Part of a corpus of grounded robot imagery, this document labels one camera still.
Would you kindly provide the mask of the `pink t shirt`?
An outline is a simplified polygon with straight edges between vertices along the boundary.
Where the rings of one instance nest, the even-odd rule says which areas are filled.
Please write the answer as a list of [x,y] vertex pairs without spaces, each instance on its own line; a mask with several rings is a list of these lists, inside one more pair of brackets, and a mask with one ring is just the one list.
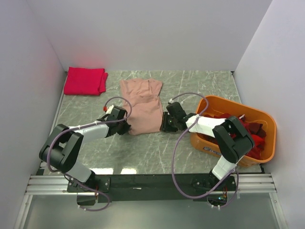
[[120,80],[121,95],[128,102],[123,108],[131,115],[130,135],[150,134],[160,131],[163,120],[163,106],[159,98],[163,83],[155,79],[134,78]]

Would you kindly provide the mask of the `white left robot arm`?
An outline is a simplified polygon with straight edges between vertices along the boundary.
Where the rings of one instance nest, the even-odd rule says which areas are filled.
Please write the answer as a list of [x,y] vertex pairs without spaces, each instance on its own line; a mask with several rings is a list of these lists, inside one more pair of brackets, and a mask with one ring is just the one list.
[[99,182],[95,173],[77,161],[84,143],[108,138],[115,134],[123,135],[130,130],[126,121],[128,112],[112,105],[106,114],[86,127],[55,126],[40,150],[39,158],[51,167],[78,180],[78,186],[85,192],[98,189]]

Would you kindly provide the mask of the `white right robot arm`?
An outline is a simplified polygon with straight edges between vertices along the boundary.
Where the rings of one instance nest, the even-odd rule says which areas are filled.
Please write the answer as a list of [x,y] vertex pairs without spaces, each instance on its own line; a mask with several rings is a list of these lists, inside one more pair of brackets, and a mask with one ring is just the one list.
[[210,171],[208,184],[214,190],[225,186],[225,176],[255,146],[251,134],[236,116],[210,118],[195,113],[187,114],[179,102],[167,105],[163,112],[162,132],[187,131],[212,137],[220,149],[221,157]]

